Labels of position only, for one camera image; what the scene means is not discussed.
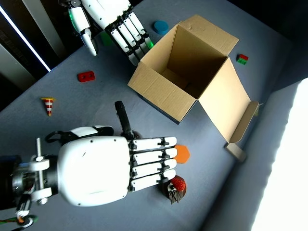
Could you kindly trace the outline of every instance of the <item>blue round object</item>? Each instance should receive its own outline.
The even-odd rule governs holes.
[[[157,34],[165,35],[169,30],[169,26],[164,21],[156,21],[153,24],[153,29]]]

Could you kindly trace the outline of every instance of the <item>striped traffic cone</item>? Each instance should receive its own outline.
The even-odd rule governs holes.
[[[51,116],[52,103],[53,101],[55,101],[55,99],[54,98],[41,98],[41,100],[43,100],[45,103],[47,115]]]

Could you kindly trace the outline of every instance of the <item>white curtain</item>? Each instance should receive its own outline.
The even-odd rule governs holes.
[[[297,87],[252,231],[308,231],[308,78]]]

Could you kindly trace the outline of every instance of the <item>gray tabletop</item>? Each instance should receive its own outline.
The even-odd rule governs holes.
[[[238,37],[230,57],[252,100],[268,95],[291,47],[287,39],[224,0],[144,0],[135,13],[154,42],[161,38],[151,29],[154,21],[164,20],[173,27],[194,14]],[[235,163],[223,149],[225,140],[198,103],[177,125],[140,99],[127,87],[135,67],[117,47],[103,47],[96,39],[97,57],[80,48],[0,113],[1,154],[19,154],[28,161],[35,154],[35,138],[54,130],[111,125],[120,134],[114,102],[122,100],[134,130],[144,137],[175,136],[189,148],[189,161],[176,168],[187,183],[187,193],[179,204],[171,205],[151,187],[108,205],[87,208],[69,205],[56,195],[44,206],[33,205],[31,213],[39,221],[30,230],[199,229]],[[236,63],[238,53],[249,56],[247,65]],[[77,74],[90,70],[96,80],[78,82]],[[40,97],[56,99],[51,117]],[[42,143],[44,154],[57,154],[59,148],[58,143]],[[13,209],[0,212],[1,218],[13,215]],[[10,230],[13,225],[2,228]]]

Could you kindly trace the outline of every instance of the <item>green lego brick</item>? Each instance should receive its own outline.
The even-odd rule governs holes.
[[[247,60],[242,59],[242,58],[238,58],[236,61],[237,61],[238,63],[240,63],[240,64],[243,64],[243,65],[246,65],[246,63],[247,63]]]
[[[111,38],[105,31],[101,33],[101,39],[102,39],[103,45],[106,47],[109,47],[113,44]]]

